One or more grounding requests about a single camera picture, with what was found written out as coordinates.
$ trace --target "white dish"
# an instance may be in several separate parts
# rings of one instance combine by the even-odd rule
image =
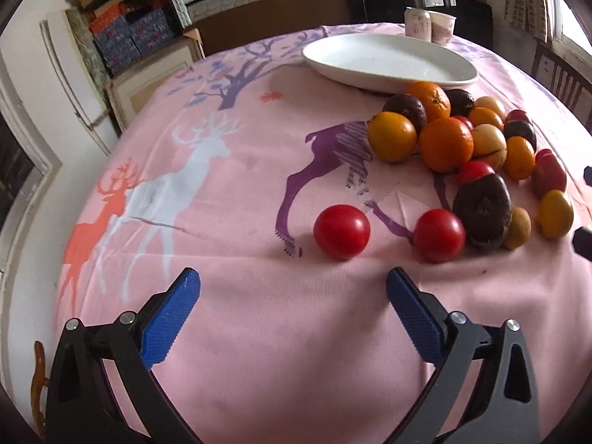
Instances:
[[[350,34],[304,47],[304,59],[321,75],[365,90],[399,93],[414,81],[464,88],[479,73],[447,48],[401,35]]]

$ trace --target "silver bolt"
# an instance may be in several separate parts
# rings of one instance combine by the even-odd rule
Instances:
[[[70,319],[66,322],[66,330],[76,330],[80,321],[78,319]]]
[[[131,324],[132,322],[134,322],[135,320],[135,313],[133,312],[124,312],[123,314],[121,314],[119,316],[119,322],[121,322],[122,324],[128,326],[129,324]]]
[[[517,330],[520,330],[520,323],[517,320],[514,319],[510,319],[507,320],[505,322],[506,326],[508,329],[510,329],[512,332],[516,332]]]
[[[467,322],[467,316],[462,312],[457,311],[450,314],[450,320],[455,324],[464,324]]]

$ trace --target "white cup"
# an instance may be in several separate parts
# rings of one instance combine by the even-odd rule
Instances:
[[[428,11],[409,7],[405,10],[405,36],[431,41],[431,18]]]
[[[428,11],[431,18],[431,42],[445,47],[452,40],[456,16],[438,11]]]

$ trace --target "white wall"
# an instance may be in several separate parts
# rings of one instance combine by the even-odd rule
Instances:
[[[530,74],[537,51],[537,40],[504,20],[505,0],[487,0],[493,12],[494,51]]]
[[[64,0],[25,0],[0,37],[0,51],[26,111],[63,166],[36,213],[17,268],[8,321],[8,373],[14,401],[32,422],[33,343],[50,354],[61,258],[72,226],[107,161],[76,118],[41,37],[39,23]]]

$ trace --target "table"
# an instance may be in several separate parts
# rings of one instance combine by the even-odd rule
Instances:
[[[545,241],[535,232],[512,253],[418,262],[408,232],[428,209],[449,205],[457,188],[418,157],[397,166],[373,158],[364,122],[385,97],[330,81],[303,62],[306,44],[350,32],[403,27],[274,37],[199,61],[159,88],[73,230],[56,331],[72,316],[88,326],[138,310],[193,267],[201,297],[153,372],[204,442],[379,443],[432,371],[387,302],[387,271],[402,266],[421,290],[473,322],[520,322],[547,434],[590,372],[590,264],[572,252],[571,236]],[[494,53],[460,38],[451,49],[479,70],[475,98],[493,95],[506,110],[531,115],[539,148],[553,148],[568,170],[573,228],[591,223],[586,130]],[[534,217],[526,182],[508,188]],[[334,204],[358,206],[371,221],[368,248],[350,262],[331,262],[311,236],[316,216]],[[141,428],[114,380],[128,422]]]

